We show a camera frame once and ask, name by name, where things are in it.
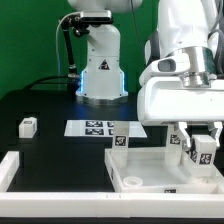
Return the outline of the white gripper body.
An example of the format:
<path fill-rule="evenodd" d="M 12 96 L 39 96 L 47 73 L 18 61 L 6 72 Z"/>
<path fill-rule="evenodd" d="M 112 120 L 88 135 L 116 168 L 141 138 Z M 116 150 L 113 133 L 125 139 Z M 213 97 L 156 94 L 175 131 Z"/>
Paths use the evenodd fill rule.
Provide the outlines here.
<path fill-rule="evenodd" d="M 224 121 L 224 80 L 184 88 L 179 77 L 153 77 L 138 93 L 137 116 L 144 126 Z"/>

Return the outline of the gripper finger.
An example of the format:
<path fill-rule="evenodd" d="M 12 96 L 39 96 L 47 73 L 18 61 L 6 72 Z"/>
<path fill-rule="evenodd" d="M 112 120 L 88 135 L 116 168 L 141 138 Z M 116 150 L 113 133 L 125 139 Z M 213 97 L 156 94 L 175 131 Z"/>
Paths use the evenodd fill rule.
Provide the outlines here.
<path fill-rule="evenodd" d="M 211 132 L 211 137 L 215 140 L 216 146 L 220 146 L 220 135 L 222 133 L 223 124 L 221 121 L 214 121 L 208 123 L 208 130 Z"/>
<path fill-rule="evenodd" d="M 176 122 L 174 124 L 174 131 L 179 136 L 181 140 L 181 146 L 184 151 L 189 151 L 191 148 L 191 139 L 186 131 L 186 122 Z"/>

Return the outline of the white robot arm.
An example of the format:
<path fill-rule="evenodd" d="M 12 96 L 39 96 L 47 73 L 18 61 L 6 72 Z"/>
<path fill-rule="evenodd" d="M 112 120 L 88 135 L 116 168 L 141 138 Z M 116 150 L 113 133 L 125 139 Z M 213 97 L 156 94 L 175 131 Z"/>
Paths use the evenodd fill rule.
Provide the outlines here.
<path fill-rule="evenodd" d="M 90 32 L 79 95 L 91 100 L 125 96 L 120 34 L 110 22 L 114 12 L 133 6 L 131 0 L 68 2 L 78 10 L 75 21 Z M 216 0 L 159 0 L 156 40 L 145 45 L 148 65 L 139 77 L 137 116 L 142 125 L 222 127 L 224 114 L 215 110 L 216 97 L 224 93 L 224 81 L 217 78 L 218 16 Z"/>

